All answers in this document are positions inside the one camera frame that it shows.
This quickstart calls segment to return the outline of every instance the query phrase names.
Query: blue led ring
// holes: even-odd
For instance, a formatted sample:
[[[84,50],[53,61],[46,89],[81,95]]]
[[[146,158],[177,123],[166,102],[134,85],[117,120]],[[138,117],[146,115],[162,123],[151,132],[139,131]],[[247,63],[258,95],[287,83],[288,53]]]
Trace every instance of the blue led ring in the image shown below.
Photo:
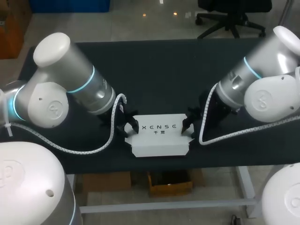
[[[67,93],[75,93],[75,92],[78,92],[78,91],[82,90],[83,88],[85,88],[86,85],[88,85],[90,83],[90,81],[93,79],[94,74],[95,74],[95,67],[93,66],[93,73],[90,76],[90,78],[88,79],[88,81],[83,86],[81,86],[80,88],[77,88],[76,90],[67,91]]]
[[[256,73],[251,67],[250,65],[248,64],[247,60],[246,60],[246,57],[244,57],[244,62],[246,64],[246,66],[248,67],[248,69],[258,78],[258,79],[261,79],[262,77]]]
[[[24,86],[25,86],[25,84],[17,90],[17,92],[15,93],[15,96],[14,96],[14,100],[13,100],[13,109],[14,109],[14,112],[15,112],[15,114],[17,115],[17,117],[19,117],[19,118],[20,118],[21,120],[23,120],[23,121],[25,121],[25,120],[22,119],[21,116],[19,116],[19,114],[17,113],[17,110],[15,109],[15,99],[17,98],[18,93],[20,92],[20,90],[21,90]]]

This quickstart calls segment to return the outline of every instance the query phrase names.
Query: cable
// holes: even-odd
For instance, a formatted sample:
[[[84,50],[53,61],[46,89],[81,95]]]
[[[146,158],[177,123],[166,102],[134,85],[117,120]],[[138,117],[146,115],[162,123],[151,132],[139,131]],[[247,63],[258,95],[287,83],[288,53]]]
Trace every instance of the cable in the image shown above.
[[[244,135],[244,134],[247,134],[247,133],[251,133],[251,132],[255,132],[255,131],[260,131],[260,130],[272,128],[272,127],[275,127],[275,126],[278,126],[278,125],[282,125],[282,124],[289,123],[289,122],[292,122],[292,121],[300,119],[300,115],[293,116],[293,117],[290,117],[290,118],[287,118],[287,119],[284,119],[284,120],[280,120],[278,122],[269,123],[269,124],[266,124],[266,125],[262,125],[262,126],[258,126],[258,127],[253,127],[253,128],[249,128],[249,129],[245,129],[245,130],[233,132],[231,134],[224,135],[224,136],[221,136],[221,137],[217,137],[217,138],[214,138],[214,139],[211,139],[209,141],[205,141],[204,142],[203,141],[203,132],[204,132],[204,127],[205,127],[205,122],[206,122],[207,111],[208,111],[208,107],[210,105],[211,96],[212,96],[212,94],[213,94],[216,86],[217,86],[217,83],[211,88],[210,93],[208,94],[208,97],[207,97],[207,100],[206,100],[206,104],[205,104],[205,108],[204,108],[204,113],[203,113],[202,124],[201,124],[201,129],[200,129],[200,135],[199,135],[199,143],[201,145],[212,144],[212,143],[219,142],[221,140],[225,140],[225,139],[228,139],[228,138],[231,138],[231,137],[236,137],[236,136],[239,136],[239,135]]]
[[[107,140],[107,142],[102,147],[100,147],[98,149],[95,149],[95,150],[91,150],[91,151],[75,151],[75,150],[65,149],[65,148],[63,148],[61,146],[58,146],[58,145],[54,144],[53,142],[51,142],[50,140],[48,140],[47,138],[45,138],[44,136],[42,136],[41,134],[39,134],[38,132],[34,131],[33,129],[31,129],[31,128],[27,127],[27,126],[24,126],[24,125],[18,124],[18,123],[11,123],[11,125],[14,126],[14,127],[22,128],[22,129],[24,129],[24,130],[26,130],[26,131],[34,134],[35,136],[37,136],[38,138],[42,139],[47,144],[49,144],[52,147],[54,147],[54,148],[56,148],[58,150],[61,150],[63,152],[70,153],[70,154],[75,154],[75,155],[90,155],[90,154],[95,154],[95,153],[98,153],[98,152],[104,150],[105,148],[107,148],[110,145],[110,143],[112,142],[112,140],[113,140],[115,114],[116,114],[118,103],[119,103],[119,101],[120,101],[121,98],[123,100],[123,103],[127,104],[127,99],[126,99],[126,96],[124,94],[119,94],[116,97],[116,100],[114,101],[114,104],[113,104],[113,107],[112,107],[111,133],[110,133],[109,139]]]

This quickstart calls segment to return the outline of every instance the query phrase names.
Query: black table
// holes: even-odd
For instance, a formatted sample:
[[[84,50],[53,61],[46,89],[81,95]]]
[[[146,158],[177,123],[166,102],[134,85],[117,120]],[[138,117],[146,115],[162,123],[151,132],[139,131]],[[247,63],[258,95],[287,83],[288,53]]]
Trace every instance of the black table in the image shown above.
[[[128,105],[140,114],[186,113],[197,106],[198,96],[210,89],[247,54],[259,39],[204,39],[79,43],[79,48]],[[31,48],[21,80],[29,80],[36,70]],[[102,146],[109,130],[68,96],[70,109],[66,120],[53,129],[34,128],[54,143],[72,150],[92,150]],[[209,135],[213,138],[260,125],[243,110],[231,115]],[[0,142],[27,141],[50,149],[66,173],[151,171],[241,165],[279,165],[300,161],[298,150],[300,122],[292,122],[260,132],[241,135],[209,146],[191,145],[185,157],[135,158],[120,137],[95,155],[70,155],[13,127],[13,138],[4,130]]]

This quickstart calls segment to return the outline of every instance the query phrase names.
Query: chair base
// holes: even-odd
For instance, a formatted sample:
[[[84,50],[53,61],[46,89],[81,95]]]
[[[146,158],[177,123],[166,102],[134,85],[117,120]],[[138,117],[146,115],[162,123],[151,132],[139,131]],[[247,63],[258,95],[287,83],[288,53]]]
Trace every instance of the chair base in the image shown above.
[[[206,30],[201,35],[199,35],[197,39],[202,39],[208,36],[209,34],[221,29],[222,27],[225,27],[225,30],[230,30],[234,38],[240,38],[238,30],[235,27],[236,25],[260,30],[261,33],[259,34],[259,37],[266,36],[265,27],[254,22],[250,22],[246,14],[243,14],[242,16],[238,16],[237,14],[217,15],[217,14],[198,13],[196,19],[197,25],[202,25],[203,23],[202,18],[218,21],[218,23],[212,26],[211,28],[209,28],[208,30]]]

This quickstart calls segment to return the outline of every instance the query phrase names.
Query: floor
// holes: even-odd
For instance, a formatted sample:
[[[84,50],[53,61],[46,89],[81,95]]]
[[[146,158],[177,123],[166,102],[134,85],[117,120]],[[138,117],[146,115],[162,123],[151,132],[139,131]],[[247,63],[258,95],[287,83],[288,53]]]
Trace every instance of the floor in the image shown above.
[[[264,25],[272,32],[279,21],[284,0],[273,0],[273,9],[267,14],[251,14],[249,19]],[[31,46],[37,45],[53,32],[64,32],[74,42],[130,41],[158,39],[196,38],[214,22],[205,20],[203,26],[195,25],[195,14],[205,12],[198,8],[196,0],[112,0],[109,13],[92,14],[35,14],[25,35],[23,49],[16,60],[0,60],[0,84],[5,85],[18,78],[24,59]],[[300,1],[295,1],[285,26],[300,35]],[[258,32],[238,28],[242,38],[257,37]],[[232,38],[224,30],[210,38]],[[257,190],[270,171],[270,166],[249,167]],[[142,203],[151,201],[213,200],[240,198],[234,168],[207,168],[203,170],[207,186],[196,188],[192,194],[173,199],[151,199],[145,187],[113,193],[90,193],[88,205]],[[209,208],[190,210],[153,210],[124,213],[103,213],[84,216],[85,225],[117,224],[202,224],[229,225],[232,214],[243,218],[244,225],[263,225],[261,218],[246,219],[243,207]]]

